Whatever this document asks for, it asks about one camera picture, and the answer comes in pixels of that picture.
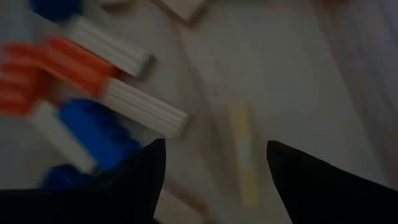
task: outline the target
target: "orange plastic part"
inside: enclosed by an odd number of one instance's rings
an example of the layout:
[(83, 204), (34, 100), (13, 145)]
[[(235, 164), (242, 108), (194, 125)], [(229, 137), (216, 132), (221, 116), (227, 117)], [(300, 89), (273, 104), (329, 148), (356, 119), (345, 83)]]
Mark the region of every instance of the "orange plastic part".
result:
[(38, 60), (39, 67), (59, 79), (71, 83), (74, 87), (92, 97), (101, 95), (108, 77), (80, 63), (77, 59), (44, 47)]
[(58, 50), (59, 52), (69, 56), (70, 58), (78, 59), (80, 63), (92, 68), (98, 73), (105, 76), (114, 77), (119, 73), (119, 70), (111, 63), (102, 58), (86, 51), (79, 45), (70, 42), (61, 37), (51, 37), (48, 40), (49, 46)]
[(48, 75), (31, 58), (16, 57), (14, 54), (0, 69), (0, 113), (27, 116), (34, 103), (48, 89)]
[(50, 38), (37, 55), (40, 68), (95, 98), (109, 77), (119, 73), (115, 66), (60, 37)]
[(99, 97), (120, 70), (77, 44), (51, 37), (44, 46), (10, 43), (4, 46), (9, 61), (1, 65), (0, 113), (27, 115), (45, 97), (51, 74), (70, 82), (92, 97)]

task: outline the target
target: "yellow stick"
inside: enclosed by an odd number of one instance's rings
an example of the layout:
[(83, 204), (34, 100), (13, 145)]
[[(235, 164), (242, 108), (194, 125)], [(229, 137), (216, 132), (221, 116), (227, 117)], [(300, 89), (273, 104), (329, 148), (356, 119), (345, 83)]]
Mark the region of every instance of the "yellow stick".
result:
[(258, 206), (258, 184), (253, 159), (252, 132), (248, 108), (244, 104), (229, 107), (241, 189), (242, 205), (247, 208)]

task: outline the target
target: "blue toy piece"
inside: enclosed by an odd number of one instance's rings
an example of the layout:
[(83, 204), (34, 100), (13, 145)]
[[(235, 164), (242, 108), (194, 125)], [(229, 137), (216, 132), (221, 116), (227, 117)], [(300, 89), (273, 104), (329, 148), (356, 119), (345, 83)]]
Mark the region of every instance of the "blue toy piece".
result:
[(81, 14), (81, 0), (30, 0), (30, 6), (34, 12), (53, 22)]
[(105, 106), (91, 100), (74, 99), (58, 111), (58, 117), (97, 161), (101, 170), (108, 170), (141, 148), (129, 131)]
[(88, 181), (93, 176), (80, 173), (70, 164), (55, 166), (50, 169), (46, 178), (42, 182), (42, 189), (65, 190), (75, 189)]

